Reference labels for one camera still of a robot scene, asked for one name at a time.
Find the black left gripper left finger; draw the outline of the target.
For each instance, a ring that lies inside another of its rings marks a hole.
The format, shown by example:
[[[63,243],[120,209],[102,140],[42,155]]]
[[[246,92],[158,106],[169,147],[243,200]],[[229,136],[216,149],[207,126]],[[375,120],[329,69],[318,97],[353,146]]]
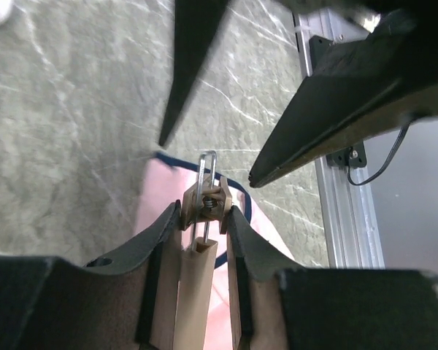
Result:
[[[180,203],[85,266],[0,256],[0,349],[172,349]]]

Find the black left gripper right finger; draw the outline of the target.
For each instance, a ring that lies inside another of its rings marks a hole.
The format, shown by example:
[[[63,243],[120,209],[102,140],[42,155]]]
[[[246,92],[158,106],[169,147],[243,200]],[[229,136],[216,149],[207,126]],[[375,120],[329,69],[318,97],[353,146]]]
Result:
[[[438,349],[438,275],[308,268],[227,219],[235,349]]]

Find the beige clip hanger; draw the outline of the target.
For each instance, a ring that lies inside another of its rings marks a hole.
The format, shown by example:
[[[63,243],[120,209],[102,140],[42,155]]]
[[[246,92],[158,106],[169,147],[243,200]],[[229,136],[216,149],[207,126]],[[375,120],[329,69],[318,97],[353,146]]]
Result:
[[[205,349],[212,277],[218,242],[209,237],[217,223],[226,236],[226,213],[233,205],[228,179],[215,170],[214,152],[201,155],[194,185],[181,199],[180,230],[184,246],[174,325],[174,349]]]

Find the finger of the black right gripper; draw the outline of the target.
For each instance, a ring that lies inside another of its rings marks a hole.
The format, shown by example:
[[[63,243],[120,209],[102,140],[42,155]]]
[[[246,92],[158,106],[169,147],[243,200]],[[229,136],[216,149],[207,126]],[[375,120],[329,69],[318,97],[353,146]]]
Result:
[[[173,76],[158,138],[160,147],[168,146],[183,118],[228,5],[228,1],[174,3]]]
[[[438,117],[438,9],[400,9],[365,39],[326,49],[256,158],[250,185],[431,117]]]

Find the pink underwear navy trim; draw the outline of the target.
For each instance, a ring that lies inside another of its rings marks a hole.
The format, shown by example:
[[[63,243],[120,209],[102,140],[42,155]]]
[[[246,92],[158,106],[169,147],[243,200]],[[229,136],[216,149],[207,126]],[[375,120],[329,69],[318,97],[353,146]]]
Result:
[[[134,232],[150,226],[172,202],[181,200],[195,184],[198,166],[157,152],[147,162],[137,209]],[[251,227],[289,258],[293,258],[280,234],[247,190],[233,179],[228,180],[233,204],[238,206]],[[212,277],[210,306],[205,332],[205,349],[232,349],[228,293],[226,237],[219,234],[217,223],[210,225],[209,237],[218,242],[215,271]]]

